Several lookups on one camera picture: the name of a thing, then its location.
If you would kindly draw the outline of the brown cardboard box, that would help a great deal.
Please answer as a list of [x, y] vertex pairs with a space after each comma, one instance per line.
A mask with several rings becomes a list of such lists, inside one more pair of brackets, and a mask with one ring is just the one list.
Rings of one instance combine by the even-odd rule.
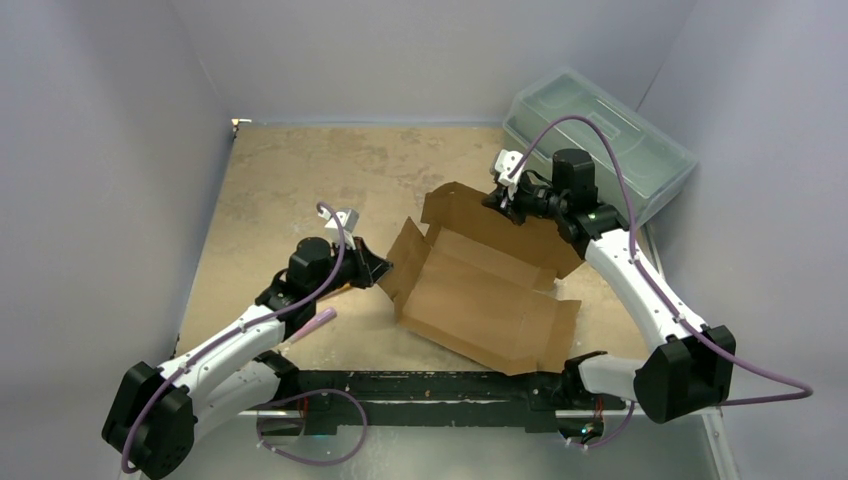
[[550, 293], [583, 261], [553, 222], [515, 225], [484, 197], [458, 182], [427, 193], [427, 229], [405, 221], [379, 286], [397, 323], [428, 340], [506, 375], [558, 373], [581, 303]]

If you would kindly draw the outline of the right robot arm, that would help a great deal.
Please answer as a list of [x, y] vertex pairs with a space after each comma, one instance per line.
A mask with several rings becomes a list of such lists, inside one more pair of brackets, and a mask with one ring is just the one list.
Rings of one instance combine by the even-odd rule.
[[[556, 223], [559, 236], [608, 283], [636, 323], [651, 354], [644, 362], [596, 351], [566, 361], [561, 381], [564, 399], [584, 407], [601, 394], [638, 403], [648, 418], [666, 423], [724, 402], [733, 364], [707, 343], [733, 353], [736, 341], [728, 328], [709, 327], [676, 295], [670, 312], [655, 287], [663, 280], [649, 264], [635, 262], [627, 221], [600, 200], [595, 163], [580, 149], [563, 149], [553, 158], [552, 177], [542, 179], [525, 169], [517, 151], [502, 150], [490, 172], [495, 190], [484, 205], [522, 225], [530, 218]], [[700, 342], [685, 325], [698, 329]]]

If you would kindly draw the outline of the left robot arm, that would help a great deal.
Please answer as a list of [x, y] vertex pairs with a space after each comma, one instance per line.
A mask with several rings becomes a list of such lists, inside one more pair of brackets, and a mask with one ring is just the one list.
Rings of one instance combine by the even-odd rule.
[[130, 367], [101, 431], [120, 454], [121, 471], [162, 479], [222, 421], [259, 404], [292, 405], [295, 368], [275, 347], [307, 331], [319, 300], [345, 286], [371, 288], [392, 268], [361, 237], [341, 243], [308, 237], [231, 324], [158, 366]]

